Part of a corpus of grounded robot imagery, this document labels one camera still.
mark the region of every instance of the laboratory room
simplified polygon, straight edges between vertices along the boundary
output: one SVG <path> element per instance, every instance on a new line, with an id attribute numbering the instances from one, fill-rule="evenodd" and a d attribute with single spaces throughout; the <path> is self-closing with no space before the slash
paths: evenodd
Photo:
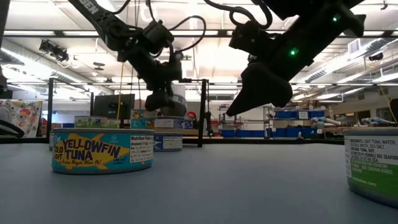
<path id="1" fill-rule="evenodd" d="M 0 223 L 397 224 L 397 10 L 0 0 Z"/>

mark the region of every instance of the green label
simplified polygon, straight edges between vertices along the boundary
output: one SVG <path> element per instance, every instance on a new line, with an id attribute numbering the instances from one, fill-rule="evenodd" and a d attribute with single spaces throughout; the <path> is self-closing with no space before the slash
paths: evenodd
<path id="1" fill-rule="evenodd" d="M 347 176 L 363 188 L 398 196 L 398 136 L 345 136 Z"/>

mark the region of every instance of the tuna can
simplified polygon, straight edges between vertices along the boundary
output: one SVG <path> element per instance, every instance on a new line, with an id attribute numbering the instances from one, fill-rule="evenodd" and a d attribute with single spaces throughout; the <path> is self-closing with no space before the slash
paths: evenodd
<path id="1" fill-rule="evenodd" d="M 134 129 L 54 130 L 52 169 L 61 174 L 115 174 L 149 168 L 154 132 Z"/>
<path id="2" fill-rule="evenodd" d="M 344 135 L 349 188 L 398 208 L 398 129 L 351 129 Z"/>
<path id="3" fill-rule="evenodd" d="M 183 117 L 163 116 L 155 119 L 155 128 L 184 129 L 185 119 Z"/>
<path id="4" fill-rule="evenodd" d="M 132 129 L 153 129 L 155 118 L 142 118 L 130 120 Z"/>
<path id="5" fill-rule="evenodd" d="M 108 119 L 99 116 L 76 116 L 75 128 L 107 128 Z"/>
<path id="6" fill-rule="evenodd" d="M 131 110 L 131 119 L 156 118 L 156 116 L 156 111 L 147 111 L 144 109 Z"/>
<path id="7" fill-rule="evenodd" d="M 182 133 L 155 133 L 155 152 L 182 150 Z"/>
<path id="8" fill-rule="evenodd" d="M 120 120 L 108 119 L 108 128 L 120 128 Z"/>
<path id="9" fill-rule="evenodd" d="M 49 150 L 52 151 L 54 147 L 54 132 L 50 132 L 50 137 L 49 137 Z"/>
<path id="10" fill-rule="evenodd" d="M 184 129 L 193 129 L 193 121 L 186 119 L 184 122 Z"/>

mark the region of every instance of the yellow label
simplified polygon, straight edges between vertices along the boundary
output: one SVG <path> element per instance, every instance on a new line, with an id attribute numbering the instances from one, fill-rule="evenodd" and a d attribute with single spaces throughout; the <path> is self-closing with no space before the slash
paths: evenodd
<path id="1" fill-rule="evenodd" d="M 67 169 L 72 167 L 93 167 L 107 169 L 105 164 L 129 154 L 130 149 L 107 142 L 101 142 L 104 134 L 93 139 L 78 134 L 69 134 L 68 138 L 58 142 L 53 150 L 53 158 Z"/>

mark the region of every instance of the gray table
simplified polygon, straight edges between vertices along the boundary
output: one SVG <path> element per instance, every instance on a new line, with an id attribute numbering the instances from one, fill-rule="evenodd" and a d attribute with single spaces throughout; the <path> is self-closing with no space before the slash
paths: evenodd
<path id="1" fill-rule="evenodd" d="M 51 172 L 44 144 L 0 144 L 0 223 L 394 223 L 348 190 L 343 146 L 207 145 L 126 174 Z"/>

